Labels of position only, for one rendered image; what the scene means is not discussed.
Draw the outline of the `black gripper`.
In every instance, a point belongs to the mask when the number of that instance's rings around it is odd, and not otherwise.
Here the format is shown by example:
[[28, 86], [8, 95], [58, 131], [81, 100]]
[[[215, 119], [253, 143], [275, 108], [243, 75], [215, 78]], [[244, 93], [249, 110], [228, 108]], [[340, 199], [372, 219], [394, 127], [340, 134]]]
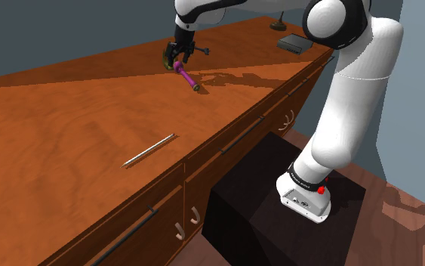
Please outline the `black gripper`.
[[169, 42], [167, 44], [166, 49], [163, 51], [163, 63], [174, 63], [177, 61], [176, 48], [184, 48], [182, 62], [187, 63], [190, 55], [195, 50], [194, 35], [194, 31], [176, 26], [174, 31], [175, 42]]

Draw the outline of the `purple-handled olive ladle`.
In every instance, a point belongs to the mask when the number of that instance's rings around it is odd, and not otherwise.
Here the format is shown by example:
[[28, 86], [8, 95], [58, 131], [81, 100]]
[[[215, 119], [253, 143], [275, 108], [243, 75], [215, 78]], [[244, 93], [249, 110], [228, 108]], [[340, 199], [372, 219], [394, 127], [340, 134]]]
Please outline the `purple-handled olive ladle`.
[[167, 56], [163, 55], [162, 63], [167, 70], [173, 70], [174, 72], [180, 74], [183, 78], [185, 78], [185, 80], [188, 82], [188, 84], [193, 89], [193, 91], [199, 91], [200, 89], [199, 84], [189, 76], [189, 74], [184, 69], [181, 61], [178, 61], [177, 59], [175, 59], [173, 64], [170, 66]]

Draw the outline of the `dark bell-shaped thing with stem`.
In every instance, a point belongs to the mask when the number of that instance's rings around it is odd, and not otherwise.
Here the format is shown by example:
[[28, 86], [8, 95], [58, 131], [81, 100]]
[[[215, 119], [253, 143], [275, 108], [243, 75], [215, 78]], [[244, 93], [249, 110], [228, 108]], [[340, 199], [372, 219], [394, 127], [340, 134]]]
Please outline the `dark bell-shaped thing with stem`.
[[286, 31], [287, 30], [287, 26], [283, 22], [283, 14], [284, 14], [284, 12], [282, 12], [280, 14], [280, 17], [277, 21], [274, 21], [269, 25], [270, 29], [273, 29], [275, 31]]

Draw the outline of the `silver pen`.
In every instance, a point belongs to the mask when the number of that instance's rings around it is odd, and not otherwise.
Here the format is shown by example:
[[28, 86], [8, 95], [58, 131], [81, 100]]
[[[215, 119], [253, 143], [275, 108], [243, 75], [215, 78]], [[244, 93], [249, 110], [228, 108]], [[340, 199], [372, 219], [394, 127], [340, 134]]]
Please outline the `silver pen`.
[[163, 138], [162, 140], [158, 141], [157, 143], [153, 144], [151, 147], [145, 149], [144, 151], [138, 153], [136, 156], [130, 158], [129, 160], [127, 160], [126, 162], [124, 162], [120, 168], [124, 168], [127, 167], [128, 165], [130, 165], [131, 163], [137, 161], [140, 157], [146, 155], [148, 152], [153, 151], [155, 148], [161, 146], [162, 144], [166, 143], [167, 141], [171, 140], [173, 137], [175, 137], [176, 134], [172, 133], [169, 136]]

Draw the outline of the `dark grey flat box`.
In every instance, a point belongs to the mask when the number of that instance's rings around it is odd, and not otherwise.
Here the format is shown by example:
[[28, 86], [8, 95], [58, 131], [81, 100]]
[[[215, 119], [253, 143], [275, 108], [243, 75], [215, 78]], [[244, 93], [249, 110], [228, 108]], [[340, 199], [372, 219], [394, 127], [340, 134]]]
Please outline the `dark grey flat box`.
[[313, 46], [313, 42], [296, 34], [290, 34], [277, 41], [278, 48], [300, 55]]

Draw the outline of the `brown wooden desk with drawers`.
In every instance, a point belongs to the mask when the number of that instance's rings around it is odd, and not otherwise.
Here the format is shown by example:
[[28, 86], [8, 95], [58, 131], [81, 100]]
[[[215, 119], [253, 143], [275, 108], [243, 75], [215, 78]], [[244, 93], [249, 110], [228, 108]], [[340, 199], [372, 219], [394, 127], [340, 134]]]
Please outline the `brown wooden desk with drawers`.
[[167, 266], [211, 187], [289, 130], [331, 56], [278, 48], [270, 22], [197, 32], [199, 91], [162, 66], [163, 40], [0, 77], [0, 266]]

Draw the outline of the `black robot stand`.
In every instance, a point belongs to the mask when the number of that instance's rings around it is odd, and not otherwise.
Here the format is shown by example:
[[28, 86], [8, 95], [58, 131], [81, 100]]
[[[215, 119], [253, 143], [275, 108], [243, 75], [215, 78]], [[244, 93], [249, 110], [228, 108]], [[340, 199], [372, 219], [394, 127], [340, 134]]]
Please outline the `black robot stand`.
[[211, 189], [204, 238], [231, 266], [344, 266], [365, 188], [333, 171], [317, 224], [281, 204], [276, 180], [300, 149], [268, 133]]

